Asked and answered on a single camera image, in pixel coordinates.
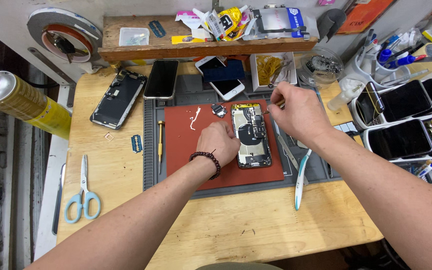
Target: wooden shelf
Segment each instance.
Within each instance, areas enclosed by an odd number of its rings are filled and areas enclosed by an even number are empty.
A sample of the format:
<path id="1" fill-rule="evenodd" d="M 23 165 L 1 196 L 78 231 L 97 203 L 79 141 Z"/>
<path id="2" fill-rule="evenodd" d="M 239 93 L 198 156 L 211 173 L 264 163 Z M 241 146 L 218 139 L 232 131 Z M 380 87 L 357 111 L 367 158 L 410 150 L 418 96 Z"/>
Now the wooden shelf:
<path id="1" fill-rule="evenodd" d="M 174 16 L 117 16 L 104 17 L 103 47 L 98 49 L 106 61 L 125 61 L 136 59 L 179 58 L 209 55 L 235 55 L 270 52 L 310 51 L 317 38 L 309 41 L 302 38 L 276 38 L 260 40 L 237 40 L 220 42 L 201 42 L 171 44 L 172 36 L 184 36 L 191 29 L 182 21 L 174 21 Z M 149 28 L 150 21 L 159 21 L 166 35 L 158 38 Z M 120 28 L 148 28 L 149 45 L 119 46 Z"/>

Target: hand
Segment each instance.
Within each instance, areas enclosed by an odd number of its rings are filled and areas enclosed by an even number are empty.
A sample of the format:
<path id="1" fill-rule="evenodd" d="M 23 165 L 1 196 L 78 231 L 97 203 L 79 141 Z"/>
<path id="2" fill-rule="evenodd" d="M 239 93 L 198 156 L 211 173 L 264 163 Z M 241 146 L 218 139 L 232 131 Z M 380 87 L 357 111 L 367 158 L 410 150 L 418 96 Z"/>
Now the hand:
<path id="1" fill-rule="evenodd" d="M 274 103 L 283 98 L 285 107 L 281 109 Z M 307 146 L 321 134 L 334 130 L 313 90 L 281 82 L 274 89 L 271 102 L 268 110 L 278 126 Z"/>
<path id="2" fill-rule="evenodd" d="M 241 141 L 234 135 L 233 128 L 227 122 L 219 121 L 201 131 L 196 152 L 214 151 L 214 157 L 223 167 L 234 159 L 240 147 Z"/>

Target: brown beaded bracelet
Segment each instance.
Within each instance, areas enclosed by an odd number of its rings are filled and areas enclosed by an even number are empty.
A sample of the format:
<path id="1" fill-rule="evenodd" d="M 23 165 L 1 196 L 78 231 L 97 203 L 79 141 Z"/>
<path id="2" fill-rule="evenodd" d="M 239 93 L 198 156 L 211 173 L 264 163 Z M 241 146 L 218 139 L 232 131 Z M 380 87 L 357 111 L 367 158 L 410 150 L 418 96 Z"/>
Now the brown beaded bracelet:
<path id="1" fill-rule="evenodd" d="M 214 157 L 212 153 L 209 152 L 196 152 L 189 157 L 189 161 L 192 161 L 197 156 L 205 156 L 210 158 L 214 164 L 216 165 L 216 173 L 209 178 L 209 180 L 213 180 L 221 174 L 221 166 L 219 165 L 219 161 Z"/>

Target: white wall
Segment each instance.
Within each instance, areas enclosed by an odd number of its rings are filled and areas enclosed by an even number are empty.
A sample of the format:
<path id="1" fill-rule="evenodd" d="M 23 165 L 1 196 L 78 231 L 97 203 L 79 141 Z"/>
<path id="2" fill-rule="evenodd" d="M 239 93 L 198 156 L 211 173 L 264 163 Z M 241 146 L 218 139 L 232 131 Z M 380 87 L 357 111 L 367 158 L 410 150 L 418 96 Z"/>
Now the white wall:
<path id="1" fill-rule="evenodd" d="M 78 13 L 95 24 L 100 30 L 103 30 L 104 15 L 173 15 L 178 10 L 191 10 L 193 8 L 207 11 L 211 8 L 211 3 L 211 0 L 0 0 L 0 40 L 58 83 L 63 83 L 61 77 L 27 51 L 28 47 L 38 48 L 47 58 L 76 81 L 84 73 L 83 70 L 74 64 L 70 65 L 67 61 L 53 56 L 39 46 L 30 36 L 26 23 L 28 16 L 34 10 L 43 7 L 66 9 Z M 342 8 L 346 1 L 337 0 L 333 5 L 320 7 L 317 0 L 276 0 L 270 2 L 267 0 L 220 0 L 220 5 L 225 8 L 242 6 L 243 4 L 250 5 L 253 8 L 263 8 L 268 3 L 285 4 L 286 7 L 301 9 L 309 8 L 318 17 L 328 9 Z M 432 0 L 399 0 L 375 23 L 373 28 L 380 37 L 386 36 L 397 28 L 401 28 L 403 31 L 408 30 L 430 11 L 432 11 Z M 363 36 L 364 34 L 338 35 L 333 37 L 329 43 L 322 40 L 320 46 L 327 47 L 338 54 L 349 55 L 355 51 L 357 43 L 363 39 Z"/>

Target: light blue scissors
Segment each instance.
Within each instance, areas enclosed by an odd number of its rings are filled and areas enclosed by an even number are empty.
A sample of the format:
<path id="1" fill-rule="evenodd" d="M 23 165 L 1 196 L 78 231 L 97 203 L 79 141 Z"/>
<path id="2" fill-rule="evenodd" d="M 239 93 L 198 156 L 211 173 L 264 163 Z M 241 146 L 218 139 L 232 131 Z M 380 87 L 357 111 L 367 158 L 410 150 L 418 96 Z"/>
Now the light blue scissors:
<path id="1" fill-rule="evenodd" d="M 66 208 L 64 209 L 64 220 L 69 223 L 73 224 L 76 223 L 81 218 L 81 209 L 84 208 L 84 216 L 85 218 L 89 220 L 93 220 L 99 216 L 99 213 L 101 213 L 101 200 L 99 200 L 98 195 L 94 192 L 88 191 L 88 159 L 86 155 L 82 156 L 81 161 L 81 189 L 79 190 L 79 193 L 71 197 L 68 204 L 66 205 Z M 82 203 L 82 196 L 84 191 L 84 204 Z M 97 212 L 94 216 L 89 215 L 89 200 L 94 199 L 96 200 L 98 206 L 97 206 Z M 68 218 L 68 210 L 69 206 L 72 203 L 76 203 L 76 212 L 77 216 L 73 220 L 69 220 Z"/>

